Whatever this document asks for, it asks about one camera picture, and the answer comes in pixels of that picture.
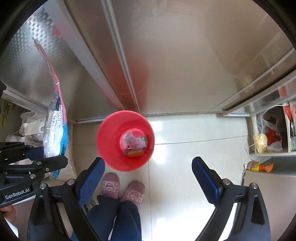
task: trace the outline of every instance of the tile floor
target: tile floor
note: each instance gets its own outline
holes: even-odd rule
[[[139,207],[144,241],[195,240],[214,206],[209,204],[192,171],[191,161],[201,156],[221,178],[240,184],[245,151],[245,118],[217,117],[215,114],[160,115],[147,118],[156,137],[152,158],[133,172],[118,172],[106,166],[105,172],[120,177],[121,193],[134,179],[146,186]],[[98,156],[96,132],[99,123],[74,126],[74,161],[77,173],[89,167]],[[100,193],[100,185],[94,197]],[[220,238],[227,238],[234,209]]]

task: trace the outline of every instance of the dark blue pants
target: dark blue pants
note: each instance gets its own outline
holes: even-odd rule
[[[117,199],[101,195],[97,199],[99,205],[94,206],[86,217],[102,241],[108,240],[116,215],[111,241],[142,240],[140,215],[134,203],[119,202]],[[71,240],[78,241],[74,233]]]

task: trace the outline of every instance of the pink slipper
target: pink slipper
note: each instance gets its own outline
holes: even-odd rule
[[[102,196],[119,198],[119,177],[116,173],[108,172],[103,177]]]
[[[128,185],[120,201],[131,201],[134,204],[139,204],[143,200],[144,194],[144,184],[140,181],[133,181]]]

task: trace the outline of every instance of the metal bolt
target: metal bolt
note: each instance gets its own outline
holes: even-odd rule
[[[69,179],[69,180],[67,181],[67,184],[68,184],[69,186],[72,186],[74,183],[75,183],[75,180],[74,180],[74,179]]]
[[[230,185],[230,183],[231,183],[231,181],[227,178],[224,178],[222,181],[225,185]]]
[[[40,188],[43,190],[46,188],[46,183],[41,183]]]
[[[257,183],[251,183],[251,187],[252,187],[253,189],[257,189],[257,188],[258,188],[258,185],[257,185]]]

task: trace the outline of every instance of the person's leg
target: person's leg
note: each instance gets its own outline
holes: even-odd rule
[[[119,195],[119,178],[115,173],[107,173],[103,177],[102,195],[97,197],[99,205],[94,206],[86,217],[96,234],[102,241],[107,241],[113,228],[117,215]],[[71,236],[72,241],[78,241],[76,235]]]
[[[119,206],[111,241],[141,241],[141,219],[137,205],[143,200],[144,185],[139,181],[129,184]]]

